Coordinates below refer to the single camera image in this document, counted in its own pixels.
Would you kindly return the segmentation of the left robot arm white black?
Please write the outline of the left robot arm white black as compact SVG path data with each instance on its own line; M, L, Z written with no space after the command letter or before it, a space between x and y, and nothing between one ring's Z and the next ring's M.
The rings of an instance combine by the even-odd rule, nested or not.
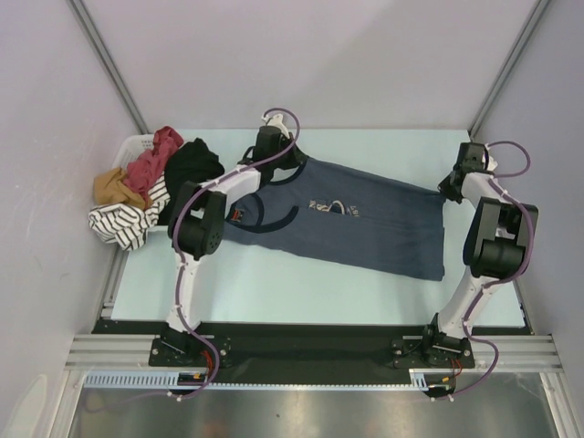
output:
M189 365L211 354L211 363L219 362L216 347L196 332L201 324L193 309L197 274L221 244L232 205L269 183L275 170L302 162L298 117L289 109L271 108L262 121L255 145L231 171L207 182L185 182L179 190L168 225L176 259L175 288L167 326L152 343L152 359L170 353Z

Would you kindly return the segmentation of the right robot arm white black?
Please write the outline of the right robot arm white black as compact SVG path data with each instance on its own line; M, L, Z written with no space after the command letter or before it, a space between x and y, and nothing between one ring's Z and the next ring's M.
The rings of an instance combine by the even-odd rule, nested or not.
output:
M518 172L500 173L491 150L512 146L525 157ZM465 142L455 165L438 185L450 201L466 200L474 217L464 241L464 275L445 307L434 315L422 335L422 358L432 367L446 367L472 353L472 330L479 313L503 285L528 268L534 247L538 209L519 202L500 183L530 169L527 149L515 141Z

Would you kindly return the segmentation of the blue grey tank top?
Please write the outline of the blue grey tank top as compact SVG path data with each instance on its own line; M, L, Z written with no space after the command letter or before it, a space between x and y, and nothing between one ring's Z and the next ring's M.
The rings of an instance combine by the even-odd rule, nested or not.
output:
M444 202L436 191L309 158L234 203L224 239L440 281Z

